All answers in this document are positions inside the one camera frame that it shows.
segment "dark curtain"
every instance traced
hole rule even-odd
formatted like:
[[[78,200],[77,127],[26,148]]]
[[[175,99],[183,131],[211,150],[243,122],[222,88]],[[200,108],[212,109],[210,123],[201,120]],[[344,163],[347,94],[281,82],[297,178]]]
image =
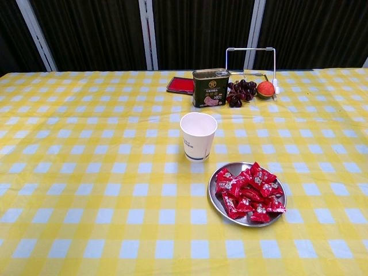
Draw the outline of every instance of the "dark curtain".
[[[228,47],[246,47],[254,0],[153,0],[161,70],[225,67]],[[229,54],[243,69],[245,53]]]
[[[258,46],[277,50],[277,69],[362,67],[368,56],[367,0],[267,0]],[[273,66],[257,52],[254,69]]]
[[[138,0],[30,0],[59,71],[146,70]]]
[[[45,71],[36,45],[15,0],[0,1],[0,76]]]

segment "metal plate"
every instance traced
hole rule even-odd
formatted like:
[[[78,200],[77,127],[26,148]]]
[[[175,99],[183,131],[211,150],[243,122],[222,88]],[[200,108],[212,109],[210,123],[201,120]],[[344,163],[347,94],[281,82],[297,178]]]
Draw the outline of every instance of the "metal plate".
[[[208,194],[209,194],[209,198],[211,199],[211,202],[213,204],[213,206],[220,212],[220,214],[222,214],[224,217],[226,217],[227,219],[233,221],[234,223],[243,225],[243,226],[248,226],[248,227],[263,227],[263,226],[267,226],[270,225],[272,223],[274,223],[278,218],[281,217],[282,213],[269,213],[271,220],[267,223],[257,223],[257,222],[253,222],[250,220],[250,214],[251,212],[248,213],[248,215],[246,215],[245,217],[242,218],[238,218],[236,220],[233,220],[232,218],[229,218],[228,215],[226,214],[226,210],[224,207],[224,201],[222,199],[221,196],[217,196],[216,195],[216,175],[224,168],[227,168],[228,171],[230,173],[232,173],[233,175],[237,176],[240,174],[241,171],[244,171],[247,168],[250,168],[252,166],[251,163],[246,163],[246,162],[235,162],[235,163],[228,163],[224,166],[222,166],[221,168],[219,168],[218,170],[216,170],[213,175],[211,176],[211,179],[208,183]],[[283,195],[281,197],[279,197],[279,201],[286,207],[286,194],[285,194],[285,190],[282,187],[281,182],[276,179],[276,183],[278,186],[280,186],[281,190],[283,191]]]

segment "white paper cup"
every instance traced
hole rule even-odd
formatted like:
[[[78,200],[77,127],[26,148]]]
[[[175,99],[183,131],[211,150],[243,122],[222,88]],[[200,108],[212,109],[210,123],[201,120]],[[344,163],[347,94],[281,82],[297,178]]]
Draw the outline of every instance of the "white paper cup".
[[[205,113],[191,112],[182,117],[180,128],[187,159],[192,162],[207,159],[217,129],[216,119]]]

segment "luncheon meat can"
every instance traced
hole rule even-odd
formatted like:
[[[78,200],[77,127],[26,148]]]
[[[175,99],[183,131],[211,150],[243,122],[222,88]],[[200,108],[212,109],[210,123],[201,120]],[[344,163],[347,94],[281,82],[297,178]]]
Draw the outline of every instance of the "luncheon meat can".
[[[226,103],[230,72],[223,68],[193,72],[193,105],[197,108],[219,106]]]

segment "wrapped candy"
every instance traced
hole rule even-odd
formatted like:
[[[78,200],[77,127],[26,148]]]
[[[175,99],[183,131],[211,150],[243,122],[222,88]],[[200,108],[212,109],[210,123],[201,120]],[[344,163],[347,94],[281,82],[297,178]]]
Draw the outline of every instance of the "wrapped candy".
[[[253,211],[251,221],[257,221],[259,223],[267,223],[270,220],[271,218],[269,214],[267,214],[266,208],[262,206],[262,204],[258,204],[258,206],[255,208],[255,211]]]
[[[239,179],[242,181],[244,185],[247,185],[251,180],[251,178],[252,178],[251,172],[249,168],[247,168],[245,171],[242,171],[235,179]]]
[[[235,208],[236,199],[226,192],[222,192],[223,200],[225,204],[226,213],[231,219],[238,219],[244,217],[246,212],[241,212]]]
[[[231,181],[217,181],[216,183],[216,193],[222,193],[224,191],[230,191]]]
[[[276,180],[277,176],[269,173],[268,171],[262,169],[257,162],[254,162],[252,167],[250,168],[250,173],[252,175],[252,179],[250,180],[250,184],[260,190],[261,185],[263,183],[269,184]]]
[[[231,174],[231,172],[228,171],[227,168],[224,168],[221,171],[219,171],[216,177],[217,177],[217,181],[220,181],[220,182],[233,180],[233,175]]]
[[[232,186],[233,175],[227,168],[222,169],[217,174],[216,181],[216,193],[222,193],[223,191],[230,191]]]
[[[246,197],[243,197],[243,198],[239,201],[239,203],[238,203],[238,205],[237,205],[236,209],[237,209],[238,211],[241,211],[241,212],[251,212],[251,211],[253,211],[253,210],[254,210],[254,208],[253,208],[253,207],[252,207],[252,205],[251,205],[251,201],[250,201],[248,198],[246,198]]]
[[[267,223],[268,212],[283,213],[285,206],[278,201],[283,195],[276,175],[262,169],[257,162],[234,177],[226,168],[217,175],[216,193],[221,193],[225,210],[231,219],[238,219],[252,212],[251,221]]]
[[[278,201],[276,197],[269,197],[266,200],[266,211],[267,212],[276,212],[276,213],[285,213],[285,206],[282,205],[281,202]]]
[[[262,195],[254,190],[253,188],[250,188],[249,186],[241,189],[241,194],[247,198],[249,198],[250,200],[252,201],[255,201],[255,202],[263,202],[264,199],[262,198]]]
[[[271,184],[263,183],[259,187],[259,192],[262,195],[262,197],[268,197],[271,195],[272,186]]]
[[[271,187],[272,187],[271,195],[277,196],[277,197],[280,197],[280,196],[283,195],[283,192],[282,192],[280,186],[277,185],[277,183],[272,182]]]

